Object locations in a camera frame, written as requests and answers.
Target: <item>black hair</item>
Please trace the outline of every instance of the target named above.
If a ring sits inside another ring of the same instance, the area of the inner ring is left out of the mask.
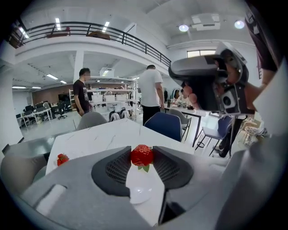
[[[89,72],[90,73],[90,69],[88,68],[83,68],[80,70],[79,72],[79,77],[81,77],[83,74],[85,74],[86,72]]]
[[[149,65],[149,66],[147,66],[147,70],[148,69],[156,69],[156,67],[154,65]]]

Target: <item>railing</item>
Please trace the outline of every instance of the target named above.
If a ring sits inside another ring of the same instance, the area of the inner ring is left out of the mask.
[[[164,65],[170,66],[171,61],[165,55],[139,38],[121,30],[89,22],[61,22],[60,26],[61,30],[58,30],[56,23],[50,23],[33,27],[25,32],[23,32],[23,30],[20,31],[20,28],[16,28],[11,32],[7,41],[13,47],[18,48],[35,40],[48,39],[52,37],[80,35],[96,37],[131,46],[152,56]]]

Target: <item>white shelving unit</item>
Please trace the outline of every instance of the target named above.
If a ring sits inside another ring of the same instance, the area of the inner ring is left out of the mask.
[[[76,103],[75,103],[75,99],[74,99],[73,90],[69,90],[69,98],[70,98],[72,111],[75,111],[76,110]]]
[[[91,77],[93,80],[100,80],[100,82],[97,82],[99,84],[103,83],[103,84],[107,84],[107,83],[111,83],[111,84],[126,84],[129,85],[133,88],[131,89],[115,89],[115,88],[104,88],[104,89],[88,89],[87,92],[114,92],[114,93],[119,93],[119,94],[128,94],[133,92],[133,99],[126,99],[123,101],[113,101],[113,102],[90,102],[91,105],[93,105],[93,109],[96,112],[99,112],[102,115],[108,115],[112,110],[111,107],[109,105],[111,104],[117,104],[117,107],[115,109],[115,112],[120,112],[122,107],[125,107],[126,110],[130,111],[130,110],[134,110],[134,113],[136,115],[136,96],[137,96],[137,91],[136,91],[136,83],[137,80],[132,80],[132,79],[128,79],[128,78],[115,78],[115,77]],[[128,102],[133,102],[133,106],[128,105]]]

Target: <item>camera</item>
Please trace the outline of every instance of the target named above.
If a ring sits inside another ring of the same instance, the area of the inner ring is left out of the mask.
[[[249,72],[244,57],[229,43],[219,43],[215,54],[172,63],[170,77],[181,87],[190,86],[201,110],[221,115],[254,114],[247,108],[244,88]],[[235,68],[238,81],[230,83],[226,64]]]

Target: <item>camera lens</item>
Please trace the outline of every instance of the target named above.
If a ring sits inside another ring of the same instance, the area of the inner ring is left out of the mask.
[[[226,105],[226,106],[229,106],[231,105],[231,100],[229,97],[224,97],[223,98],[223,103]]]

